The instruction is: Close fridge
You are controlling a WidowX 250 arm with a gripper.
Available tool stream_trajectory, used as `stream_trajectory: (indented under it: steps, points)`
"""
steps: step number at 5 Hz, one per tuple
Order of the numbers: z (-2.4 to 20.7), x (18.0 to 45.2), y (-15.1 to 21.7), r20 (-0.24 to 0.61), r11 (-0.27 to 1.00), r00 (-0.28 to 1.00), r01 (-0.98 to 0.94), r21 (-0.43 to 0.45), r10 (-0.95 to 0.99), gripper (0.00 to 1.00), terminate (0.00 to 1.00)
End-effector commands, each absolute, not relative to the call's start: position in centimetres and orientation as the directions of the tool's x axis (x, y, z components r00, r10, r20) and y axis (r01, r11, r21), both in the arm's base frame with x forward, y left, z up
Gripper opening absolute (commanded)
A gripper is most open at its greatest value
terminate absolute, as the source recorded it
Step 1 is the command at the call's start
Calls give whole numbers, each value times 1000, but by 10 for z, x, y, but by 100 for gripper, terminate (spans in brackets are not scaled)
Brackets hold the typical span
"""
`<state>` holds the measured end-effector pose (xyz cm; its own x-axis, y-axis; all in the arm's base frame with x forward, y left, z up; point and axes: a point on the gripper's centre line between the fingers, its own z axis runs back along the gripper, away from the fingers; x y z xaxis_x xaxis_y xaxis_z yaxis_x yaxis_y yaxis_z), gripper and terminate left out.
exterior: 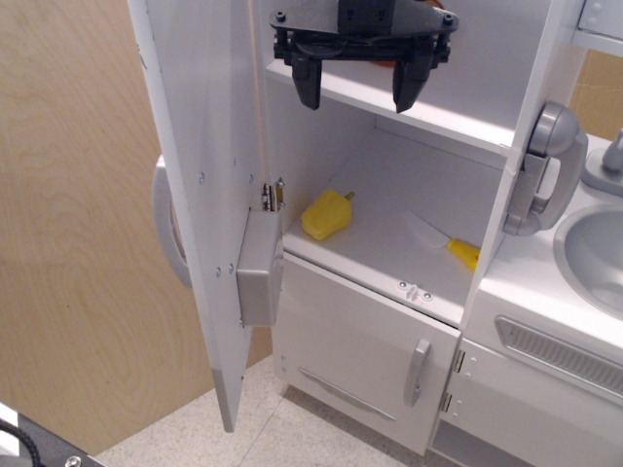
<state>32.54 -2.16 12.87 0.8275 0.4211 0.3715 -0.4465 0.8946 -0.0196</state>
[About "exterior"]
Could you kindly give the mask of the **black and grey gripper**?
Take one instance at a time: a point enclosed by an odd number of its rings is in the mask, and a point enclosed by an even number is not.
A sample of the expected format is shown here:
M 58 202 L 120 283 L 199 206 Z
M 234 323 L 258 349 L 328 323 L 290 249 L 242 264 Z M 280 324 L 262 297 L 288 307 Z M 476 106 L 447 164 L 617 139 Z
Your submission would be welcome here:
M 320 105 L 322 60 L 396 62 L 393 101 L 411 109 L 433 63 L 446 61 L 458 15 L 423 1 L 282 1 L 270 15 L 274 55 L 291 62 L 301 103 Z

